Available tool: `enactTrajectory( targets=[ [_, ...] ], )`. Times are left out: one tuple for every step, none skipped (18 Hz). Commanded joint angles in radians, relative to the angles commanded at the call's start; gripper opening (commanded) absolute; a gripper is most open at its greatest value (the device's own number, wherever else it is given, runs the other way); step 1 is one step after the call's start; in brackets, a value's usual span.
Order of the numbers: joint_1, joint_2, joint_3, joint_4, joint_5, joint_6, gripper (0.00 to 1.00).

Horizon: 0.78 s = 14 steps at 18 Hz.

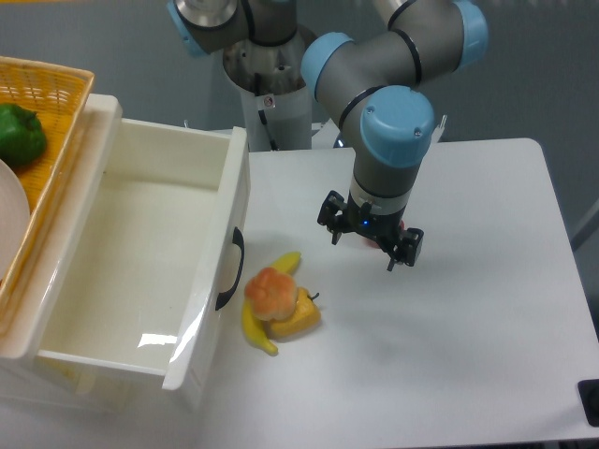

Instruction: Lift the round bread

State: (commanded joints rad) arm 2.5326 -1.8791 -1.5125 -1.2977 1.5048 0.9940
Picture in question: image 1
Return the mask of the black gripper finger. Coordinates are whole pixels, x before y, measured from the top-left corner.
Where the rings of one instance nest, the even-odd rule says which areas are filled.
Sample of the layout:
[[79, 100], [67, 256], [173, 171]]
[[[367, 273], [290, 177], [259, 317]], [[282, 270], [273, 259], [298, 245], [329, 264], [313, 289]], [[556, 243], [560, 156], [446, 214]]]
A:
[[342, 234], [347, 232], [347, 204], [336, 191], [331, 190], [321, 205], [317, 223], [324, 226], [331, 234], [331, 243], [336, 245]]
[[396, 241], [390, 246], [387, 271], [392, 271], [397, 265], [413, 267], [420, 255], [424, 231], [419, 228], [399, 229]]

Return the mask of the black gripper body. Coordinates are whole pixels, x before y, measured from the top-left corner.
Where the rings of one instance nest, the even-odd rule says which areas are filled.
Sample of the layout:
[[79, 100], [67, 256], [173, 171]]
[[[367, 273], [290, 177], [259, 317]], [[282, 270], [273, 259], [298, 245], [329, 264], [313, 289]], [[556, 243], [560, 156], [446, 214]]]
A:
[[405, 207], [392, 213], [376, 212], [370, 202], [358, 204], [352, 196], [340, 208], [340, 233], [355, 233], [373, 241], [381, 249], [398, 249], [402, 245], [402, 218]]

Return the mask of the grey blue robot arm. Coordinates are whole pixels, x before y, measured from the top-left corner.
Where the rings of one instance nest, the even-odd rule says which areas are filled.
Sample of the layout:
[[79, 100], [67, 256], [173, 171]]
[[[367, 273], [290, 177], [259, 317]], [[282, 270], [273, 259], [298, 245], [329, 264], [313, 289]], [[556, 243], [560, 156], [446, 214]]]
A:
[[347, 196], [330, 193], [317, 221], [338, 239], [356, 233], [412, 266], [423, 232], [402, 223], [435, 128], [418, 86], [480, 60], [489, 30], [470, 1], [378, 1], [385, 31], [358, 43], [314, 35], [293, 1], [170, 1], [168, 14], [195, 56], [220, 53], [238, 90], [253, 152], [310, 147], [319, 104], [355, 152]]

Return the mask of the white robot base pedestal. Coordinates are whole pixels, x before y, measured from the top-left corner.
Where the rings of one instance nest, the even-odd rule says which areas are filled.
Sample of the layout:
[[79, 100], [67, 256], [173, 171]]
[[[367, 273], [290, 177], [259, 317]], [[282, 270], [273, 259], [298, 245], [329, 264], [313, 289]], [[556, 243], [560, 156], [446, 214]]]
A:
[[246, 39], [224, 49], [224, 70], [240, 94], [250, 151], [312, 147], [313, 99], [300, 64], [314, 40], [314, 33], [301, 25], [278, 47]]

